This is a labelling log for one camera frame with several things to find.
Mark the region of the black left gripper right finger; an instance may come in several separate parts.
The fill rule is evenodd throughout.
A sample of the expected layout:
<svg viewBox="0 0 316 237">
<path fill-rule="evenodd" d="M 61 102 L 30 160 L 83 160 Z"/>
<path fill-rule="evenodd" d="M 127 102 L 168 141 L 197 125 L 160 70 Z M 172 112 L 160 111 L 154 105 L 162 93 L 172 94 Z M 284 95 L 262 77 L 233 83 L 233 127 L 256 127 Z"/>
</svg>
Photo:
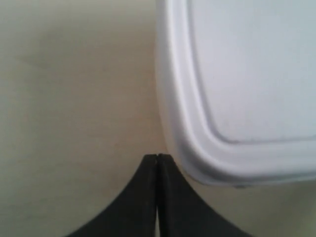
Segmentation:
<svg viewBox="0 0 316 237">
<path fill-rule="evenodd" d="M 157 156 L 157 208 L 162 237 L 250 236 L 215 212 L 165 154 Z"/>
</svg>

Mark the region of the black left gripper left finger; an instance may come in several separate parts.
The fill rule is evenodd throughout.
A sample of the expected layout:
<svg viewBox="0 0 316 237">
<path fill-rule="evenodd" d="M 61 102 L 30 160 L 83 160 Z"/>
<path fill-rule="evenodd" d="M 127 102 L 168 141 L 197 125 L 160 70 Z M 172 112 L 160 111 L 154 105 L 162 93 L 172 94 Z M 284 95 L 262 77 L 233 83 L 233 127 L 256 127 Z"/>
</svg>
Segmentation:
<svg viewBox="0 0 316 237">
<path fill-rule="evenodd" d="M 154 237 L 157 155 L 145 155 L 115 200 L 70 237 Z"/>
</svg>

